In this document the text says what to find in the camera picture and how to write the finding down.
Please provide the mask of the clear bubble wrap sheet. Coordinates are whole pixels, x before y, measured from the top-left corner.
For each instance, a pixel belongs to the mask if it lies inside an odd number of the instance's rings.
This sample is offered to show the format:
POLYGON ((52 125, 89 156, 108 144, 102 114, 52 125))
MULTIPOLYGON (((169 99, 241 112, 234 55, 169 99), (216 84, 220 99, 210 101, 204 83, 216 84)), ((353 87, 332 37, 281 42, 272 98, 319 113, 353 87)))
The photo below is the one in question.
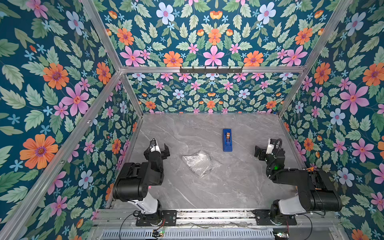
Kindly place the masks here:
POLYGON ((182 156, 182 160, 191 172, 199 178, 205 177, 222 165, 219 161, 215 160, 210 154, 203 150, 200 150, 192 155, 184 155, 182 156))

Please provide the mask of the blue tape dispenser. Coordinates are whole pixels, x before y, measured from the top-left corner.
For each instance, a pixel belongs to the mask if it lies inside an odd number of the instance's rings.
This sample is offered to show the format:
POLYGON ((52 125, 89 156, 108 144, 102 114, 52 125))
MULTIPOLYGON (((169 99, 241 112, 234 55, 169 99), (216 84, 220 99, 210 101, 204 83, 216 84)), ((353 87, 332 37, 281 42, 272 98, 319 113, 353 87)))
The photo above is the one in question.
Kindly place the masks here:
POLYGON ((222 142, 223 142, 223 151, 224 152, 232 152, 233 151, 232 130, 231 129, 223 129, 222 142))

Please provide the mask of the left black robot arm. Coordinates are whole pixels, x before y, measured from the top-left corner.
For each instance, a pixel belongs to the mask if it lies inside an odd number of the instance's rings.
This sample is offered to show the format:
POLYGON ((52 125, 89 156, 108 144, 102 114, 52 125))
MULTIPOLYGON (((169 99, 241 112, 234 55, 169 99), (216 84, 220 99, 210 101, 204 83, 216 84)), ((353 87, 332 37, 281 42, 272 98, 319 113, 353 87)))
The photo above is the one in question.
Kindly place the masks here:
POLYGON ((149 193, 151 186, 160 186, 164 181, 164 160, 170 156, 170 150, 164 145, 162 150, 152 139, 144 151, 147 160, 143 163, 125 163, 113 186, 113 198, 135 205, 146 218, 163 219, 159 200, 149 193))

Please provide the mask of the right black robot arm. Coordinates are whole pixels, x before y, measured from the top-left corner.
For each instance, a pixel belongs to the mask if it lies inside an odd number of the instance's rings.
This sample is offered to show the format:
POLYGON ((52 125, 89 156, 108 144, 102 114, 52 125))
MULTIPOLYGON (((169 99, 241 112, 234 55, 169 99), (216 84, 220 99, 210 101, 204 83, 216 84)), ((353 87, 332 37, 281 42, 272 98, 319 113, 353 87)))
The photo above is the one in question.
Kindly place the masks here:
POLYGON ((296 187, 294 197, 275 200, 264 219, 268 223, 288 223, 295 215, 339 212, 342 200, 323 170, 292 169, 285 167, 285 150, 282 139, 269 139, 265 149, 255 146, 255 157, 266 163, 266 176, 275 184, 296 187))

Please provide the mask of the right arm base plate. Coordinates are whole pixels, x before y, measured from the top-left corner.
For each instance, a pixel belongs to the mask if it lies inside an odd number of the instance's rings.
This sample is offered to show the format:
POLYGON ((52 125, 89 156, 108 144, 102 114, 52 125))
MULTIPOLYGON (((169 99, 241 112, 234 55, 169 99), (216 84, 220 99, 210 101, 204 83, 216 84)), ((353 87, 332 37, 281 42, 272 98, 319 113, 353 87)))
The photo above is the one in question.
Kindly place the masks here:
POLYGON ((297 221, 294 215, 283 215, 279 211, 253 210, 258 226, 296 226, 297 221))

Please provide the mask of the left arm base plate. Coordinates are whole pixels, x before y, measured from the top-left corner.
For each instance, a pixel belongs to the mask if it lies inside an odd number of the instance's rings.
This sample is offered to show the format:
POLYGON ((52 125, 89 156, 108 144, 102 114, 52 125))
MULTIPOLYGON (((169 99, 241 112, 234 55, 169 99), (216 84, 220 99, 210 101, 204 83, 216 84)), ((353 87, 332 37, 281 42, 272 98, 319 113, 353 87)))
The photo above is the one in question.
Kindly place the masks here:
POLYGON ((137 217, 137 227, 156 227, 163 226, 176 226, 177 211, 176 210, 163 210, 154 214, 142 215, 137 217))

